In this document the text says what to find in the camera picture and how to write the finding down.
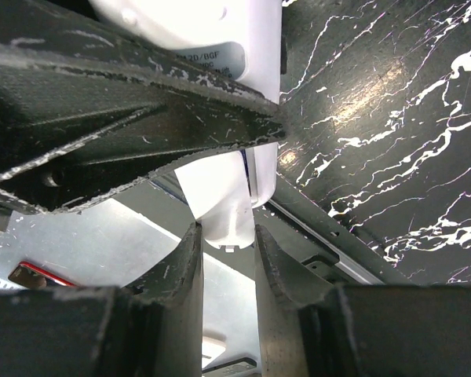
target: white plastic housing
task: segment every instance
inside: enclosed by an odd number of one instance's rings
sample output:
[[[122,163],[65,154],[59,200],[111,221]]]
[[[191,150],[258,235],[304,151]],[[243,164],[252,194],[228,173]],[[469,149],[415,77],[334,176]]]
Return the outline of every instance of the white plastic housing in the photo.
[[[230,68],[237,74],[232,78],[279,102],[280,0],[90,1],[101,19],[163,48],[183,54],[184,49],[206,47],[200,53],[184,54],[200,64],[220,66],[224,59],[222,53],[213,60],[203,59],[202,52],[214,51],[210,46],[239,44],[244,54]],[[267,202],[276,189],[277,144],[251,148],[246,158],[248,178],[239,152],[209,157],[176,170],[188,205],[203,224],[206,241],[215,247],[225,245],[231,250],[252,244],[251,208]]]
[[[203,369],[211,364],[215,359],[219,358],[226,349],[227,346],[225,343],[203,336]]]

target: screw hole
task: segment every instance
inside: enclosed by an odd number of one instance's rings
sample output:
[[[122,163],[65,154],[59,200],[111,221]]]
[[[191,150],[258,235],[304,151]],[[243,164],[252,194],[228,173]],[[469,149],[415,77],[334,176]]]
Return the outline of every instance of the screw hole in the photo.
[[[42,182],[47,187],[60,187],[63,184],[64,173],[62,170],[54,170],[45,174]]]

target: printed label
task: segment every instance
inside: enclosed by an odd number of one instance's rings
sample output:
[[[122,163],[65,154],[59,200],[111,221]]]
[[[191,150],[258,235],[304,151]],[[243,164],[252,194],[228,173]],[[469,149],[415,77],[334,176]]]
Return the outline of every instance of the printed label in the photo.
[[[246,67],[244,48],[237,42],[225,42],[220,45],[193,49],[177,49],[174,52],[178,57],[200,64],[233,80],[241,77]]]

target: red object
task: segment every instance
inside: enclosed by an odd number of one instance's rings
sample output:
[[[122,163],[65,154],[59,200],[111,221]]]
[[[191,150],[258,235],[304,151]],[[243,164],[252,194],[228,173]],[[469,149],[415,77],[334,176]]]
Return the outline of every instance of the red object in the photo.
[[[27,269],[30,269],[31,271],[34,271],[38,275],[42,275],[46,277],[47,279],[51,279],[55,283],[58,283],[59,285],[64,285],[65,287],[76,287],[75,284],[70,283],[69,281],[54,275],[53,273],[50,273],[49,271],[45,271],[44,269],[41,269],[40,267],[37,267],[36,265],[32,265],[30,262],[20,262],[19,265],[21,267],[25,267]]]

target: black marble-patterned surface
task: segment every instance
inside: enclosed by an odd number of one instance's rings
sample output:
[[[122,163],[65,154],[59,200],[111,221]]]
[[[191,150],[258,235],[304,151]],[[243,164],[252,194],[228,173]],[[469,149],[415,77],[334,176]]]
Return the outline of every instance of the black marble-patterned surface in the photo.
[[[415,283],[471,283],[471,0],[283,6],[280,174]]]

